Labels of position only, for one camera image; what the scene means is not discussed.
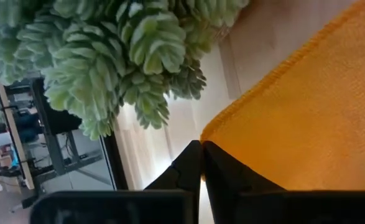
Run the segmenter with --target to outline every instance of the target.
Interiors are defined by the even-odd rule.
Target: orange towel
[[[203,131],[290,190],[365,189],[365,0],[222,111]]]

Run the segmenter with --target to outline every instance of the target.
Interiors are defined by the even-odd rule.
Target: black panel
[[[192,141],[159,178],[146,190],[182,189],[193,194],[192,211],[195,222],[199,219],[200,177],[203,149],[199,141]]]
[[[145,192],[60,192],[40,200],[30,224],[192,224],[192,194]]]
[[[235,213],[241,194],[283,190],[257,174],[212,142],[205,142],[205,176],[216,224],[237,223]]]
[[[103,142],[108,155],[108,166],[112,172],[117,190],[128,190],[126,174],[122,166],[120,151],[114,132],[110,136],[103,138]]]
[[[235,220],[253,224],[365,223],[365,192],[242,194]]]
[[[47,134],[56,135],[78,129],[81,124],[80,118],[70,115],[67,111],[55,111],[50,107],[47,97],[44,96],[44,79],[32,80],[32,93]]]

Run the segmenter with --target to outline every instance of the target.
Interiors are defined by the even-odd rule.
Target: yellow fabric
[[[201,140],[286,189],[365,189],[365,0],[222,111]]]

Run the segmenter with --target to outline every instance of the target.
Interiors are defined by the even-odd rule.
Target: hanging plant
[[[167,124],[166,96],[200,99],[200,59],[217,27],[248,0],[0,0],[0,82],[44,77],[55,110],[82,119],[91,139],[111,133],[120,107],[143,128]]]

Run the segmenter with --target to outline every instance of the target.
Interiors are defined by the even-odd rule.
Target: person
[[[22,143],[35,141],[39,134],[43,133],[39,123],[39,115],[37,113],[27,114],[15,118],[16,128]],[[9,131],[0,133],[0,147],[12,144],[12,138]]]

